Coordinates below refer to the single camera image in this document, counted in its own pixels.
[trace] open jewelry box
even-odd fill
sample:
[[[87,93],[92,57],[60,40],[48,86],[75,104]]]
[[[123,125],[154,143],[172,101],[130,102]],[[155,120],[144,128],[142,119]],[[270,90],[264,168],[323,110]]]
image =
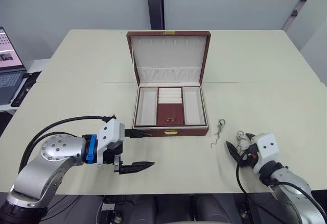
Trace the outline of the open jewelry box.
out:
[[[201,83],[208,31],[128,32],[138,84],[133,128],[152,136],[203,136]]]

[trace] gold latch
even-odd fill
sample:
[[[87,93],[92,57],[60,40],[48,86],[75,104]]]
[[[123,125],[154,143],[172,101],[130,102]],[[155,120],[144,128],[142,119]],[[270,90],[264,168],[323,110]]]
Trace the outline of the gold latch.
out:
[[[166,135],[177,135],[177,130],[169,130],[169,131],[165,131]]]
[[[164,31],[164,35],[175,35],[175,31]]]

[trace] white table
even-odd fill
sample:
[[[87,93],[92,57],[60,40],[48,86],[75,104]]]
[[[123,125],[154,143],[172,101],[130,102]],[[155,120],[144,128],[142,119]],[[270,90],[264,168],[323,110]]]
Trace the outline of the white table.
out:
[[[124,163],[146,160],[155,165],[130,175],[113,173],[112,165],[74,167],[64,177],[58,193],[240,192],[236,162],[224,143],[235,143],[237,130],[273,132],[282,164],[306,179],[313,189],[327,187],[327,175],[323,173],[327,171],[326,87],[322,83],[204,83],[202,87],[209,122],[206,136],[127,138]],[[64,118],[113,113],[130,128],[135,97],[133,83],[35,84],[0,138],[0,191],[9,190],[25,146],[42,128]],[[226,126],[218,144],[210,148],[219,118],[226,120]],[[92,134],[102,124],[77,121],[55,130]],[[269,191],[250,168],[241,170],[241,181],[250,192]]]
[[[27,61],[25,62],[25,68],[27,70],[27,72],[29,73],[33,73],[33,72],[40,72],[44,69],[44,67],[46,66],[47,62],[50,59],[40,59],[40,60],[33,60],[33,61]],[[25,81],[27,79],[23,79],[20,86],[18,87],[13,100],[16,98],[16,96],[18,95],[20,89],[22,88],[22,86],[24,85]],[[8,112],[10,114],[14,114],[15,111],[17,110],[17,108],[13,108],[11,106],[10,102],[9,104],[5,104],[5,105],[0,105],[0,112]]]
[[[127,32],[70,31],[37,81],[134,82]],[[210,32],[204,82],[319,82],[284,31]]]

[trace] laptop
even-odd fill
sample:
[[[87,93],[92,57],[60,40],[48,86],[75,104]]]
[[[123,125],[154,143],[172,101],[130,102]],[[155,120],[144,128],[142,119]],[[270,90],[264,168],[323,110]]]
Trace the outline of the laptop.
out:
[[[4,28],[0,27],[0,105],[10,103],[25,72]]]

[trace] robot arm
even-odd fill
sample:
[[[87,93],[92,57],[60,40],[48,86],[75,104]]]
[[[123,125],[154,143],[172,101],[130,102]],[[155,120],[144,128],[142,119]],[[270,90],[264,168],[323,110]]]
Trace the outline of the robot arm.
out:
[[[309,184],[293,174],[287,166],[282,166],[278,162],[279,150],[275,136],[266,133],[257,136],[247,134],[247,137],[252,145],[246,150],[246,159],[241,158],[231,143],[227,142],[227,148],[239,162],[240,167],[251,166],[260,181],[271,187],[284,207],[289,223],[325,223],[324,212],[313,199]],[[295,185],[303,190],[314,201],[314,204],[299,190],[285,184]]]
[[[122,123],[111,119],[100,129],[98,136],[59,135],[46,140],[39,154],[17,176],[0,210],[0,223],[39,223],[64,175],[73,166],[112,163],[114,172],[133,173],[153,165],[152,162],[122,165],[120,155],[125,134],[129,137],[150,136],[136,130],[125,131]]]

